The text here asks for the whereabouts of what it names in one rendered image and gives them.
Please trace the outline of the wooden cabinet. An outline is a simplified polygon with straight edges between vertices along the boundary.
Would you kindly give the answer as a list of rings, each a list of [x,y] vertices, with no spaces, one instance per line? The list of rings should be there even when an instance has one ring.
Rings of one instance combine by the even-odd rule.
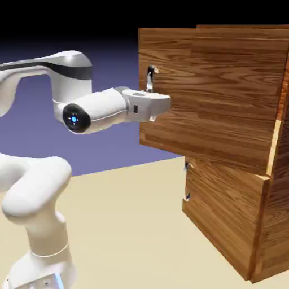
[[[261,221],[256,265],[251,279],[259,282],[289,270],[289,24],[240,26],[242,32],[285,32],[286,65],[278,102],[266,175],[270,179]]]

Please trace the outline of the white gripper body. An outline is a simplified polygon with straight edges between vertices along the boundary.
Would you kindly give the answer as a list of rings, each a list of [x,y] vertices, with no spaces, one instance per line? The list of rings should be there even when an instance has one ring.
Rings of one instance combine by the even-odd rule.
[[[149,92],[145,92],[145,95],[145,121],[149,121],[151,116],[156,116],[157,118],[159,115],[170,110],[171,97],[169,95]]]

